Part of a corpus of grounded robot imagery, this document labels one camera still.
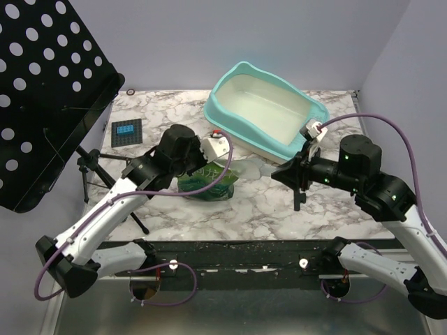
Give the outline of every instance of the white dot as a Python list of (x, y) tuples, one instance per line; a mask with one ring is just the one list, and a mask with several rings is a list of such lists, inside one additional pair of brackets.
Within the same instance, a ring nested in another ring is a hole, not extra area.
[(18, 8), (11, 4), (5, 6), (5, 11), (11, 19), (18, 19), (20, 16)]
[(70, 29), (73, 32), (73, 34), (78, 34), (81, 31), (79, 24), (77, 24), (76, 22), (71, 22)]
[(49, 61), (52, 61), (54, 59), (54, 51), (47, 47), (43, 50), (43, 56)]
[(89, 68), (86, 68), (84, 70), (84, 77), (86, 77), (87, 79), (90, 79), (92, 75), (93, 75), (93, 73)]
[(23, 91), (27, 88), (27, 82), (25, 82), (22, 78), (16, 78), (14, 79), (14, 87), (18, 91)]
[(1, 138), (3, 138), (6, 141), (11, 141), (14, 138), (14, 130), (11, 128), (3, 129), (1, 132)]
[(61, 47), (66, 47), (68, 44), (68, 40), (67, 37), (65, 37), (65, 35), (57, 36), (57, 42)]
[(70, 73), (70, 71), (68, 71), (68, 68), (67, 68), (66, 66), (61, 66), (61, 67), (59, 68), (59, 74), (60, 74), (62, 77), (66, 77), (69, 73)]
[(41, 66), (37, 63), (29, 64), (29, 72), (33, 75), (38, 75), (41, 72)]
[(67, 11), (67, 8), (65, 7), (63, 2), (58, 1), (58, 2), (56, 2), (56, 10), (59, 14), (65, 14)]
[(17, 162), (15, 159), (10, 159), (6, 162), (6, 169), (7, 171), (16, 171), (16, 169), (19, 167), (19, 162)]
[(74, 52), (71, 55), (71, 60), (74, 64), (79, 64), (81, 62), (81, 56), (77, 52)]
[(0, 72), (6, 71), (6, 63), (3, 59), (0, 58)]
[(27, 38), (29, 40), (32, 40), (33, 42), (36, 42), (39, 38), (39, 34), (38, 34), (37, 30), (35, 30), (34, 28), (28, 28), (27, 29)]
[(74, 82), (73, 83), (73, 90), (74, 90), (74, 92), (79, 92), (81, 90), (81, 83), (80, 82)]
[(96, 56), (96, 57), (95, 57), (95, 65), (96, 65), (96, 66), (101, 66), (102, 63), (103, 63), (103, 59), (100, 58), (100, 56)]
[(6, 96), (4, 94), (0, 95), (0, 107), (8, 107), (11, 104), (11, 99), (9, 99), (9, 96)]
[(33, 145), (30, 142), (23, 142), (20, 146), (20, 150), (22, 150), (24, 154), (28, 154), (29, 152), (31, 152), (32, 149)]
[(48, 14), (42, 15), (41, 19), (42, 19), (42, 24), (45, 27), (50, 28), (53, 25), (53, 19)]
[(91, 42), (89, 40), (85, 40), (82, 46), (84, 47), (85, 51), (91, 50)]
[(13, 54), (14, 56), (22, 56), (23, 54), (22, 46), (16, 42), (9, 45), (9, 51), (11, 51), (11, 54)]

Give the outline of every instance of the table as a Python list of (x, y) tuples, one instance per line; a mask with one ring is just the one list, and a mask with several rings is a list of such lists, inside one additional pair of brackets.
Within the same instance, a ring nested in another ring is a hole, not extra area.
[[(199, 136), (214, 127), (203, 116), (203, 105), (210, 91), (138, 91), (133, 96), (121, 92), (116, 97), (106, 129), (104, 154), (129, 157), (143, 155), (158, 143), (161, 134), (172, 124), (184, 124)], [(330, 117), (354, 113), (347, 91), (305, 91), (324, 104)], [(143, 143), (127, 147), (110, 147), (111, 123), (142, 119)], [(330, 126), (322, 144), (322, 157), (338, 159), (340, 140), (352, 133), (362, 133), (357, 119), (347, 119)], [(235, 145), (235, 158), (257, 156)], [(121, 176), (125, 162), (101, 159), (101, 165), (115, 178)], [(94, 182), (100, 184), (98, 177)], [(170, 190), (176, 191), (174, 180)], [(105, 188), (89, 188), (93, 207), (107, 192)], [(145, 236), (129, 217), (108, 237), (109, 240), (132, 240), (145, 237), (162, 240), (263, 240), (263, 239), (349, 239), (393, 238), (381, 224), (361, 212), (353, 198), (344, 191), (324, 185), (312, 185), (307, 203), (293, 211), (293, 192), (277, 181), (263, 177), (257, 181), (238, 180), (232, 199), (223, 202), (201, 202), (184, 198), (155, 197), (135, 211), (150, 229)]]

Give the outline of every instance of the marble tabletop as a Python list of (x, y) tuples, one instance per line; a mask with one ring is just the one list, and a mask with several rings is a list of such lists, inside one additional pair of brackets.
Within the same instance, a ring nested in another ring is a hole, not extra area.
[[(199, 136), (214, 127), (203, 116), (203, 105), (210, 91), (139, 91), (133, 96), (121, 92), (116, 97), (110, 115), (104, 154), (136, 157), (144, 154), (161, 138), (171, 124), (184, 124)], [(330, 116), (354, 113), (351, 95), (346, 91), (305, 91), (324, 104)], [(143, 143), (111, 148), (111, 123), (127, 119), (142, 119)], [(346, 135), (362, 133), (357, 119), (347, 119), (330, 126), (322, 144), (322, 157), (338, 159), (339, 141)], [(235, 145), (234, 157), (257, 156)], [(100, 164), (115, 178), (119, 178), (125, 162), (101, 159)], [(97, 176), (94, 183), (101, 184)], [(177, 190), (174, 180), (170, 190)], [(105, 188), (90, 186), (90, 203), (96, 204), (107, 192)], [(324, 185), (312, 185), (307, 192), (307, 203), (301, 211), (293, 211), (293, 192), (267, 177), (259, 180), (238, 180), (232, 199), (221, 202), (201, 202), (177, 197), (154, 197), (135, 211), (149, 228), (144, 235), (128, 217), (108, 237), (109, 240), (132, 240), (144, 237), (162, 240), (257, 240), (257, 239), (349, 239), (393, 238), (391, 233), (362, 213), (347, 192)]]

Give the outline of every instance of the black panel with white dots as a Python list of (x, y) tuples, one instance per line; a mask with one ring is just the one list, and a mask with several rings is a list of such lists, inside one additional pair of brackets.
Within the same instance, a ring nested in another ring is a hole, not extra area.
[(1, 206), (15, 210), (30, 187), (48, 191), (104, 110), (99, 102), (120, 88), (117, 76), (67, 0), (2, 1)]

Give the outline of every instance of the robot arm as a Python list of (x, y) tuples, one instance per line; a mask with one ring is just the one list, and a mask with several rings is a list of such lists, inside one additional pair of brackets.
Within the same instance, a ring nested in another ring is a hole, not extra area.
[(313, 181), (350, 192), (364, 212), (394, 234), (418, 266), (389, 260), (341, 237), (323, 251), (324, 259), (393, 287), (431, 318), (447, 318), (447, 259), (431, 235), (436, 235), (444, 248), (447, 245), (436, 231), (428, 234), (414, 193), (401, 179), (380, 171), (381, 148), (366, 136), (345, 137), (338, 162), (321, 158), (317, 145), (323, 134), (318, 131), (320, 125), (308, 124), (302, 129), (307, 138), (303, 150), (281, 165), (272, 178), (294, 190), (295, 210), (306, 200), (301, 191), (308, 190)]
[[(228, 152), (229, 143), (224, 137), (212, 135), (200, 141), (190, 128), (171, 126), (159, 145), (133, 159), (108, 194), (75, 225), (55, 239), (46, 236), (39, 239), (36, 249), (42, 263), (60, 252), (48, 271), (69, 297), (84, 293), (97, 278), (139, 269), (144, 262), (153, 260), (154, 253), (148, 243), (133, 241), (117, 248), (97, 248), (130, 213), (153, 195), (130, 195), (115, 202), (112, 199), (134, 191), (168, 188), (174, 177), (191, 174)], [(109, 206), (90, 220), (105, 204)], [(83, 224), (87, 225), (72, 238), (73, 232)]]

